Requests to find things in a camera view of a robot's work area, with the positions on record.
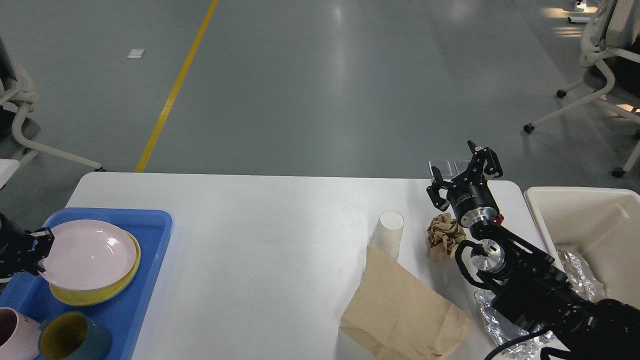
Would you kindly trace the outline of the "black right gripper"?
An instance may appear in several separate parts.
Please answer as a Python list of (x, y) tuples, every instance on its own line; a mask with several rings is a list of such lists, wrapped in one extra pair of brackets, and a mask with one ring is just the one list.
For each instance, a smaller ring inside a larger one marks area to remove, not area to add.
[(426, 192), (436, 209), (444, 212), (451, 205), (457, 223), (464, 228), (469, 229), (482, 222), (499, 224), (499, 207), (488, 183), (488, 180), (504, 175), (498, 155), (488, 146), (477, 146), (471, 140), (466, 143), (471, 151), (471, 160), (462, 176), (445, 180), (441, 170), (431, 166), (433, 178)]

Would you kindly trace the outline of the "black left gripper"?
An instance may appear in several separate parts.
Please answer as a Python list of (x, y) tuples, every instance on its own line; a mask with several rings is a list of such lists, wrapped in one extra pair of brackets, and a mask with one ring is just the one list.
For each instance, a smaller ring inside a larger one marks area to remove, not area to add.
[(50, 255), (55, 236), (49, 227), (35, 231), (25, 230), (0, 215), (0, 278), (11, 278), (15, 273), (27, 272), (37, 277), (46, 269), (39, 262)]

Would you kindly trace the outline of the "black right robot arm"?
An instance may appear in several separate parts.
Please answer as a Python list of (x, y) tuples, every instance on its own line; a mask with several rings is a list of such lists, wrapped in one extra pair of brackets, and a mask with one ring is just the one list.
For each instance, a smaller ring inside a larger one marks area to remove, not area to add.
[(580, 297), (551, 255), (503, 227), (489, 189), (489, 179), (503, 175), (498, 155), (473, 141), (467, 145), (472, 157), (466, 170), (444, 180), (432, 166), (426, 192), (435, 208), (452, 208), (457, 223), (470, 231), (471, 240), (462, 240), (454, 251), (461, 275), (492, 292), (491, 307), (526, 331), (486, 358), (551, 332), (565, 348), (542, 347), (542, 360), (637, 360), (639, 310), (611, 298), (592, 302)]

